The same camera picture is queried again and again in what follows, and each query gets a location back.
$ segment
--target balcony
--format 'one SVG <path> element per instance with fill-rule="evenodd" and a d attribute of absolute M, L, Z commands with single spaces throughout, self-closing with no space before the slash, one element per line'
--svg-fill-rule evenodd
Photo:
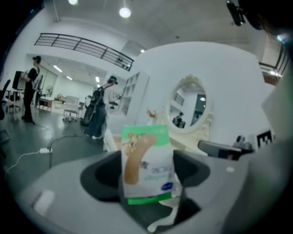
<path fill-rule="evenodd" d="M 276 65 L 259 63 L 265 82 L 271 85 L 277 85 L 287 67 L 288 62 L 289 55 L 282 44 Z"/>
<path fill-rule="evenodd" d="M 112 64 L 115 64 L 116 66 L 119 66 L 126 71 L 130 71 L 132 63 L 134 62 L 133 59 L 129 58 L 125 54 L 120 53 L 108 46 L 71 35 L 41 33 L 34 45 L 60 47 L 87 53 L 99 59 L 103 59 Z"/>

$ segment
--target black pants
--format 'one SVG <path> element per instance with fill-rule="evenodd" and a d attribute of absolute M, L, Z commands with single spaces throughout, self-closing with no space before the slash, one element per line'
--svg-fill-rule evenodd
<path fill-rule="evenodd" d="M 100 137 L 102 134 L 102 126 L 105 123 L 105 105 L 96 106 L 96 112 L 93 114 L 92 120 L 88 126 L 87 134 L 94 137 Z"/>
<path fill-rule="evenodd" d="M 26 119 L 32 119 L 31 103 L 33 100 L 34 91 L 24 92 L 23 104 L 25 107 L 24 117 Z"/>

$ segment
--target ceiling light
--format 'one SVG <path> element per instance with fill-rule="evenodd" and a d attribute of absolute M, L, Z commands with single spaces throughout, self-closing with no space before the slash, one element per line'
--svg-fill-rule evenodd
<path fill-rule="evenodd" d="M 78 3 L 78 0 L 68 0 L 68 2 L 71 4 L 71 5 L 76 5 Z"/>
<path fill-rule="evenodd" d="M 62 70 L 59 68 L 59 67 L 57 67 L 56 65 L 54 65 L 53 66 L 56 70 L 58 70 L 59 72 L 62 72 Z"/>
<path fill-rule="evenodd" d="M 278 41 L 281 42 L 281 41 L 283 40 L 283 37 L 282 37 L 281 35 L 278 35 L 278 36 L 277 36 L 277 39 L 278 39 Z"/>
<path fill-rule="evenodd" d="M 281 74 L 279 74 L 279 73 L 277 73 L 277 72 L 274 72 L 274 71 L 269 71 L 268 73 L 271 74 L 271 75 L 274 75 L 274 76 L 282 77 Z"/>
<path fill-rule="evenodd" d="M 123 18 L 128 18 L 131 15 L 131 11 L 128 8 L 121 8 L 119 10 L 119 14 Z"/>

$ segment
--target white chair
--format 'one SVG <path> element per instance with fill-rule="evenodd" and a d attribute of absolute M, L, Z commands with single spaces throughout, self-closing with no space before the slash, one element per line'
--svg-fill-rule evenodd
<path fill-rule="evenodd" d="M 67 96 L 65 98 L 65 103 L 64 103 L 64 112 L 63 112 L 63 121 L 66 119 L 69 119 L 69 122 L 71 122 L 71 119 L 75 119 L 75 121 L 78 120 L 79 116 L 79 109 L 78 109 L 78 97 L 73 97 L 73 96 Z"/>

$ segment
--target green and white package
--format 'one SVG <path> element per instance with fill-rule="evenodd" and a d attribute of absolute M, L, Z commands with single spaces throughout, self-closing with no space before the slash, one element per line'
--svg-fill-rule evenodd
<path fill-rule="evenodd" d="M 123 190 L 128 204 L 171 198 L 174 163 L 167 126 L 124 127 L 122 144 Z"/>

